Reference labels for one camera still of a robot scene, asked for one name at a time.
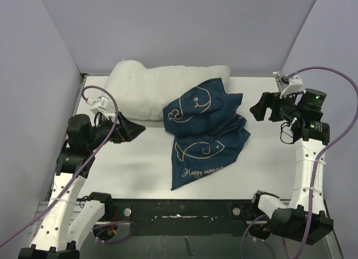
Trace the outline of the white pillow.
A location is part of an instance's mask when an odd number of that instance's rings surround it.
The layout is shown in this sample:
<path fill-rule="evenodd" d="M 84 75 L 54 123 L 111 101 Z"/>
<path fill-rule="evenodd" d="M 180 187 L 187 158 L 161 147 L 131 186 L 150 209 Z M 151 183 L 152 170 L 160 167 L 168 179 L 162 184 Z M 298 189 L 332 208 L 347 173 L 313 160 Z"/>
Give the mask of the white pillow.
<path fill-rule="evenodd" d="M 162 109 L 195 86 L 221 78 L 230 84 L 226 65 L 186 67 L 173 65 L 146 68 L 141 62 L 123 60 L 116 64 L 105 84 L 125 117 L 135 120 L 162 120 Z"/>

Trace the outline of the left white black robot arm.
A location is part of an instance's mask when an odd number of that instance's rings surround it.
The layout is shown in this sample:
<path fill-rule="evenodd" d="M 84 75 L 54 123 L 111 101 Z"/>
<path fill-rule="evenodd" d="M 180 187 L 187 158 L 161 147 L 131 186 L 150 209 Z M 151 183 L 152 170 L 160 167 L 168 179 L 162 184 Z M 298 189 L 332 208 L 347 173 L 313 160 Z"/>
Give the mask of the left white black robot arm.
<path fill-rule="evenodd" d="M 80 213 L 72 217 L 95 152 L 107 142 L 131 142 L 145 131 L 145 126 L 127 120 L 122 113 L 117 117 L 116 123 L 101 117 L 97 125 L 92 125 L 86 114 L 68 120 L 68 138 L 56 160 L 48 207 L 41 213 L 37 235 L 29 247 L 20 250 L 19 258 L 79 258 L 81 246 L 95 224 L 115 216 L 111 195 L 92 192 Z"/>

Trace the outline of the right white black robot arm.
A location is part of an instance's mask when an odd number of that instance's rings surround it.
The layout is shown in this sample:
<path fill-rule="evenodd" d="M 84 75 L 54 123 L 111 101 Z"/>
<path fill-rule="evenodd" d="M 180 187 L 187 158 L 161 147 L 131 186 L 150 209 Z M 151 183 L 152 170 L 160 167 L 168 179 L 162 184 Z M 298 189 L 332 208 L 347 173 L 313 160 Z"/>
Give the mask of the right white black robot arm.
<path fill-rule="evenodd" d="M 330 233 L 333 220 L 326 214 L 323 200 L 323 167 L 325 156 L 319 152 L 330 141 L 330 127 L 321 118 L 326 94 L 313 89 L 282 96 L 279 92 L 264 92 L 250 108 L 257 121 L 262 121 L 271 109 L 269 120 L 282 121 L 293 134 L 295 147 L 295 182 L 288 205 L 279 197 L 257 191 L 249 205 L 250 215 L 270 220 L 272 234 L 313 245 Z"/>

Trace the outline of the dark blue embroidered pillowcase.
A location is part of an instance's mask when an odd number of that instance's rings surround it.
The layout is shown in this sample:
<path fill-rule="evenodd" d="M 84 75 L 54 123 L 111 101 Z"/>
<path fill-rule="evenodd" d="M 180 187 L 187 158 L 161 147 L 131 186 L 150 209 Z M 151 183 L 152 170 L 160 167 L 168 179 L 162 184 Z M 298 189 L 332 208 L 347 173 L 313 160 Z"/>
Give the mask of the dark blue embroidered pillowcase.
<path fill-rule="evenodd" d="M 237 113 L 243 94 L 226 93 L 221 78 L 209 79 L 163 109 L 164 129 L 174 136 L 172 190 L 234 163 L 250 132 Z"/>

